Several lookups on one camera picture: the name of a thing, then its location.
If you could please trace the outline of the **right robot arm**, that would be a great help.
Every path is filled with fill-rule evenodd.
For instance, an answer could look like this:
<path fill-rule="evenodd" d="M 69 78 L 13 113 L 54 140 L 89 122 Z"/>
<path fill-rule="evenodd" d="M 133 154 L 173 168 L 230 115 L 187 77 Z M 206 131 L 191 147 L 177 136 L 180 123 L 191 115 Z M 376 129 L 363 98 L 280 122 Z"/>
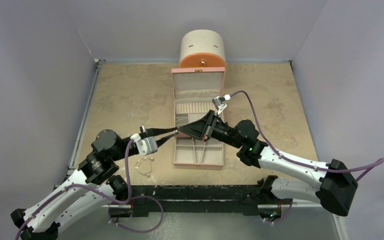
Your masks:
<path fill-rule="evenodd" d="M 178 131 L 203 142 L 215 139 L 237 148 L 237 157 L 247 166 L 277 171 L 296 179 L 289 182 L 270 177 L 260 191 L 262 200 L 268 204 L 278 199 L 299 199 L 321 204 L 338 216 L 349 214 L 358 183 L 340 160 L 314 161 L 277 150 L 258 138 L 259 132 L 250 119 L 231 127 L 213 110 L 201 119 L 180 126 Z"/>

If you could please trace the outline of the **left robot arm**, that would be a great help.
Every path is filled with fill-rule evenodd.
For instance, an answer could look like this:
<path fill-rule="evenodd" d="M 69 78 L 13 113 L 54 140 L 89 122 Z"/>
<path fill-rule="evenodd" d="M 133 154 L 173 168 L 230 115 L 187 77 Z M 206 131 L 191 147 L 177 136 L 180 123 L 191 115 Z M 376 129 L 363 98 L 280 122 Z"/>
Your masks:
<path fill-rule="evenodd" d="M 18 228 L 17 240 L 55 240 L 63 227 L 106 204 L 126 205 L 133 200 L 129 157 L 158 151 L 178 134 L 177 127 L 145 128 L 122 138 L 104 129 L 92 142 L 92 151 L 67 179 L 39 203 L 17 208 L 10 217 Z"/>

